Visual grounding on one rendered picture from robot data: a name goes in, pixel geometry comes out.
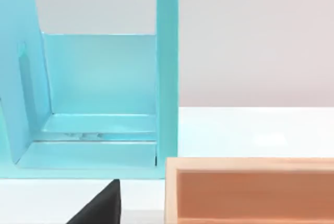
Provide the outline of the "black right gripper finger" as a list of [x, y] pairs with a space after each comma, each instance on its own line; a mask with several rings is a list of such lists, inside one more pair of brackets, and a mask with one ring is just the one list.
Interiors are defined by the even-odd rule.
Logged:
[[66, 224], [121, 224], [121, 184], [111, 181]]

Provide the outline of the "light blue rack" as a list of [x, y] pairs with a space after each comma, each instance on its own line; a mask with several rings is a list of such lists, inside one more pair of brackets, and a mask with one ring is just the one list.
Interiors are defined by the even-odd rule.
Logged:
[[0, 0], [0, 179], [162, 179], [177, 156], [178, 5], [152, 34], [40, 29]]

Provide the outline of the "shallow salmon-coloured box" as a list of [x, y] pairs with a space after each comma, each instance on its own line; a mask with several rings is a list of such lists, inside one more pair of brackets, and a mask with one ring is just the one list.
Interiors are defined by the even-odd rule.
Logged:
[[169, 158], [164, 224], [334, 224], [334, 158]]

